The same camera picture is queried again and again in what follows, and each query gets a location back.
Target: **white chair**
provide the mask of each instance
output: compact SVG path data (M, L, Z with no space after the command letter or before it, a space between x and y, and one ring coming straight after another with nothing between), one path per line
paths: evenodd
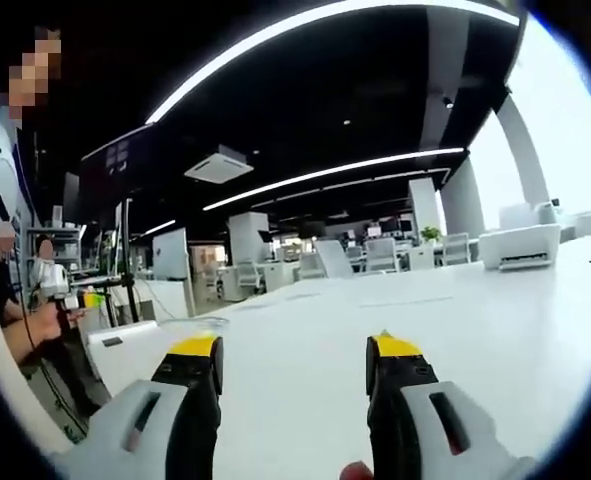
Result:
M468 248L468 233L455 233L442 238L444 265L470 263L471 251Z
M346 256L348 257L348 261L351 263L351 266L353 267L353 271L362 271L362 264L364 261L362 253L362 247L359 246L348 247L346 249Z
M422 245L408 250L408 264L411 270L435 268L435 253L430 245Z
M240 288L259 289L262 277L257 269L255 262L251 260L242 260L235 265L237 271L237 286Z
M347 278L353 276L351 262L338 240L316 240L313 246L319 255L328 278Z
M302 252L299 257L299 280L326 278L326 270L317 252Z
M217 262L210 262L204 265L203 276L206 286L208 288L214 287L217 284L217 269L219 264Z
M395 253L394 238L368 240L366 246L366 271L399 272L399 262Z

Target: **monitor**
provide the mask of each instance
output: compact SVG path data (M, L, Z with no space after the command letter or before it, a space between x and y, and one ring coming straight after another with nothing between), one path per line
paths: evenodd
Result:
M299 238L325 237L326 224L324 222L304 222L299 227Z
M114 212L129 194L150 183L151 170L160 168L152 159L154 130L151 125L140 127L82 158L77 223Z
M397 232L397 231L399 231L400 230L399 223L400 223L400 221L399 221L399 218L397 218L397 217L387 218L383 222L380 222L380 225L382 227L382 232Z
M84 223L80 221L79 176L70 172L67 172L64 177L62 220L72 223Z
M270 232L266 230L258 230L259 236L262 237L262 242L264 243L273 243L273 236Z
M373 225L368 227L368 236L369 237L380 237L382 235L382 227L379 225Z

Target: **black ceiling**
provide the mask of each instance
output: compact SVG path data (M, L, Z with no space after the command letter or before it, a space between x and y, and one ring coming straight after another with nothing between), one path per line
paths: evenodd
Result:
M142 125L174 87L214 55L266 25L330 2L214 3L190 18L179 10L128 15L102 10L62 20L62 80L33 125L38 151L46 151L37 175L45 211L61 198L64 171L77 171L83 155ZM173 156L177 168L172 175L151 170L134 198L131 231L177 219L193 236L210 237L223 230L229 215L257 204L264 205L255 210L268 212L273 221L286 219L285 225L298 218L374 218L407 208L412 177L268 202L417 169L444 169L433 175L441 186L446 169L456 168L465 154L333 174L202 212L205 205L268 183L422 148L427 97L439 88L429 81L428 17L424 7L343 14L269 41L210 77L156 126L176 139L164 155ZM467 28L455 107L433 148L468 147L504 94L518 29L480 15L470 15ZM446 41L449 34L445 29ZM224 185L185 178L181 172L204 157L195 148L182 148L184 140L222 143L246 154L254 170ZM336 217L344 212L350 218Z

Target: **desk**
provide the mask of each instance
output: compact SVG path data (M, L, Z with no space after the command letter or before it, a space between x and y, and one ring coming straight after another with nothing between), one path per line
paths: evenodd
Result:
M555 268L481 263L298 282L218 310L225 337L214 478L328 479L363 459L366 337L387 329L424 351L495 419L514 455L542 457L591 385L591 238ZM176 341L206 328L169 322L91 352L109 392L150 378Z
M293 270L299 268L299 262L269 262L257 264L257 269L264 277L266 292L295 283Z

